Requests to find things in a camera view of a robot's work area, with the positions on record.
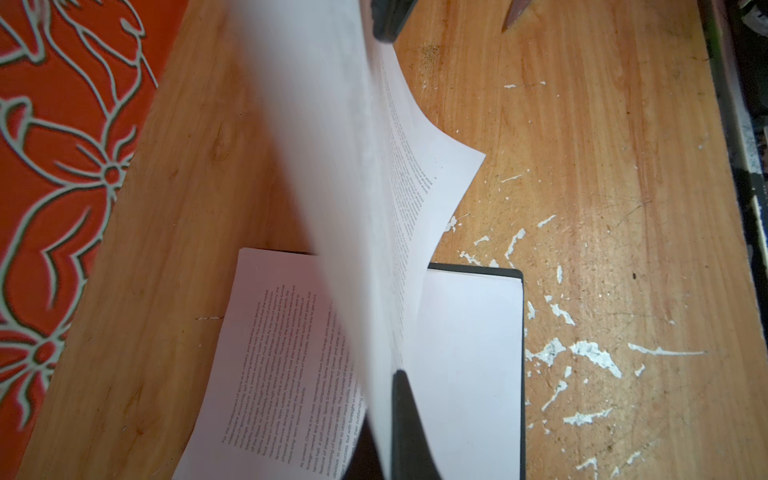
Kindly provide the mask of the printed sheet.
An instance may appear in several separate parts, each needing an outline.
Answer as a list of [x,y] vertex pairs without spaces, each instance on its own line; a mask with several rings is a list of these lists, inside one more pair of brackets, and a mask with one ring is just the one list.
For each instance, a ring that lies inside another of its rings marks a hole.
[[339,479],[365,417],[313,256],[244,248],[177,479]]
[[350,344],[377,452],[391,456],[428,264],[483,162],[420,110],[371,1],[236,1],[243,47]]

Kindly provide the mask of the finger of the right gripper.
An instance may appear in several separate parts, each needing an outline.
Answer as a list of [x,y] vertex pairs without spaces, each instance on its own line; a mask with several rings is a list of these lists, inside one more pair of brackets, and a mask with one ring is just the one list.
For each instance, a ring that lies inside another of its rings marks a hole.
[[372,0],[374,38],[383,43],[394,43],[416,4],[417,0]]

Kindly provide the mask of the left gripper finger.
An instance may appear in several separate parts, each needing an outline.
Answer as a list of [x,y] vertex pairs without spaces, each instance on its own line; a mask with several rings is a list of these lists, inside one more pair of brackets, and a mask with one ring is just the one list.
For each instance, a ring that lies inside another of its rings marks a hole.
[[392,381],[392,479],[440,479],[404,370]]

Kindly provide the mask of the blue folder black inside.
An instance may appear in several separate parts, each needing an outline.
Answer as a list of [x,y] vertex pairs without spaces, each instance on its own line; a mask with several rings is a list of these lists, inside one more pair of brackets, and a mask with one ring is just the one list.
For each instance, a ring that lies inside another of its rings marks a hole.
[[[440,479],[523,479],[524,281],[516,269],[430,264],[404,370]],[[391,478],[363,424],[346,479]]]

